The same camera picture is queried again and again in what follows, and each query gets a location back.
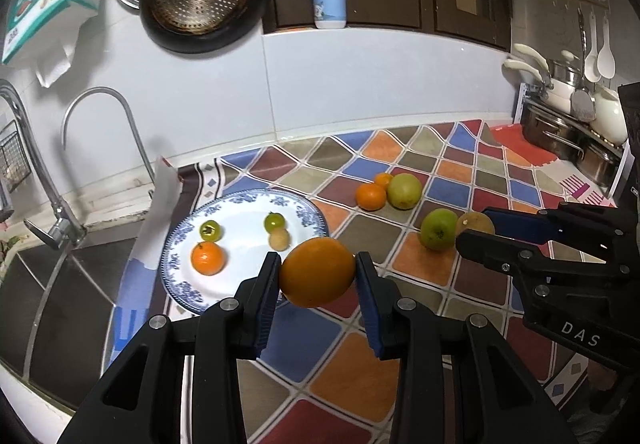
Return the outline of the brown longan fruit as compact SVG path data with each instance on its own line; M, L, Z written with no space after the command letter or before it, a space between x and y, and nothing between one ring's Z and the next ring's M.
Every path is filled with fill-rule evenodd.
M285 251L291 245L291 235L285 227L276 227L269 234L269 246L275 251Z
M491 219L483 212L477 211L465 212L458 218L456 224L456 236L459 236L466 230L473 230L491 235L496 233L496 228Z

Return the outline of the green apple front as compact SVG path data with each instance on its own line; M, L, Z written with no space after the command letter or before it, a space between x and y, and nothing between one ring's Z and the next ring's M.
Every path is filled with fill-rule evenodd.
M448 250L456 239L458 217L446 208L437 208L426 215L421 223L420 241L434 251Z

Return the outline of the large orange tangerine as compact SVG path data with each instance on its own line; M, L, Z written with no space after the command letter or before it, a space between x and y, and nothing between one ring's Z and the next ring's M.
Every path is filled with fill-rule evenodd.
M200 242L192 249L192 268L202 275L218 274L226 265L226 261L224 249L214 242Z

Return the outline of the yellow-green apple back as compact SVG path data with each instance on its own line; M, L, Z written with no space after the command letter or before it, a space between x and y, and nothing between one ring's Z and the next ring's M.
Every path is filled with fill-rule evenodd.
M399 210L409 210L420 201L422 183L411 173L398 173L387 186L387 200Z

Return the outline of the green tomato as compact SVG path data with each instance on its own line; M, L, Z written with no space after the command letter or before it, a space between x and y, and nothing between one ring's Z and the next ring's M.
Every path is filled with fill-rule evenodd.
M204 242L216 243L224 235L224 230L215 220L206 220L200 226L200 236Z
M284 216L279 212L269 212L265 217L264 227L268 233L272 233L275 230L285 229L286 222Z

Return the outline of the chrome kitchen faucet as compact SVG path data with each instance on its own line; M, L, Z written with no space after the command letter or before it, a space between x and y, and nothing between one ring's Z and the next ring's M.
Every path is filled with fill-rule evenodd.
M37 207L40 208L46 201L53 216L50 227L43 229L29 219L29 214L26 213L24 218L26 229L40 243L53 250L61 250L66 245L78 247L85 239L87 230L74 214L70 204L58 191L40 152L23 100L11 82L5 78L1 79L1 100L8 105L13 115L17 133L32 171L32 180L34 180L38 191L43 193L43 199L37 199ZM35 210L37 207L30 206L30 209Z

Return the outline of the steel pot rack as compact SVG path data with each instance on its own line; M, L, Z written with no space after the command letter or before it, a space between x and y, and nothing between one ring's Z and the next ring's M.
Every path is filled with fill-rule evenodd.
M634 157L627 140L614 145L573 116L550 108L536 85L521 84L514 119L527 141L545 149L576 168L608 196L624 187L631 175Z

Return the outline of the white ceramic pitcher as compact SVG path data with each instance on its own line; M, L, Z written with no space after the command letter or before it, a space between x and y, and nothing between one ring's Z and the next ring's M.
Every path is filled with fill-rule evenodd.
M592 95L596 119L590 127L614 145L622 145L628 138L620 97L614 90L598 85Z

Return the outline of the stainless steel sink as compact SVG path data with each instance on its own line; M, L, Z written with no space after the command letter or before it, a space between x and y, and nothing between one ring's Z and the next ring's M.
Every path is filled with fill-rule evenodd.
M1 283L1 363L71 410L102 375L132 238L70 251L24 249Z

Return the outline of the red foam mat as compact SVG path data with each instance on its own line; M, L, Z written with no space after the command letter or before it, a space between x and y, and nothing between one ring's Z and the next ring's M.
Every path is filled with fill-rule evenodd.
M490 127L489 130L497 142L518 154L533 152L537 149L536 145L525 139L523 128L519 123Z

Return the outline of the colourful diamond pattern mat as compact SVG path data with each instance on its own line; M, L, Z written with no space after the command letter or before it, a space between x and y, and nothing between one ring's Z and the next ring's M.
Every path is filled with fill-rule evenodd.
M578 440L597 442L623 405L613 375L527 329L509 276L420 242L420 225L437 208L463 215L490 206L534 212L562 201L605 203L571 164L538 147L518 154L489 128L469 120L368 130L200 161L181 169L180 197L160 230L170 233L193 210L234 192L303 196L320 209L332 236L352 251L370 253L405 296L450 319L485 315L564 412ZM381 172L411 173L421 181L413 209L393 207L387 192L380 210L357 206L358 186ZM396 363L377 360L369 349L353 291L318 309L281 300L262 357L239 364L247 437L253 443L385 443L397 374Z

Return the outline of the white plastic spoon left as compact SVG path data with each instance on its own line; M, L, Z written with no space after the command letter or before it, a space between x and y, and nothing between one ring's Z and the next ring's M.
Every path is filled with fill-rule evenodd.
M596 14L591 11L589 13L589 50L585 58L585 76L588 82L594 84L598 82L601 75L598 71L598 45L597 45L597 17Z

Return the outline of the blue white porcelain plate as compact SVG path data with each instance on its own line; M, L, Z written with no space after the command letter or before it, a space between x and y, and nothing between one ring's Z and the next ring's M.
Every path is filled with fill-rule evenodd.
M329 234L320 209L303 196L267 189L230 193L195 209L168 235L160 258L160 278L168 295L194 314L233 296L240 282L258 274L271 250L264 226L270 213L283 217L290 235L282 257L307 239ZM217 245L224 253L224 265L206 276L193 268L191 253L203 240L201 226L211 222L221 228Z

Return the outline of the small orange behind apple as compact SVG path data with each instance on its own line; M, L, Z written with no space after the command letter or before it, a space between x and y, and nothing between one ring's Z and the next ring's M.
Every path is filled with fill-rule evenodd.
M381 172L374 177L373 182L376 185L381 186L384 190L386 190L390 185L390 183L392 182L393 178L394 176L391 175L390 173Z

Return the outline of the thin gooseneck water tap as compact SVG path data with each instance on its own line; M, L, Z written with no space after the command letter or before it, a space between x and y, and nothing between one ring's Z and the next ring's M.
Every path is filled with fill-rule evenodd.
M109 86L80 91L66 106L60 127L61 154L68 178L81 187L114 175L155 184L134 112L125 96Z

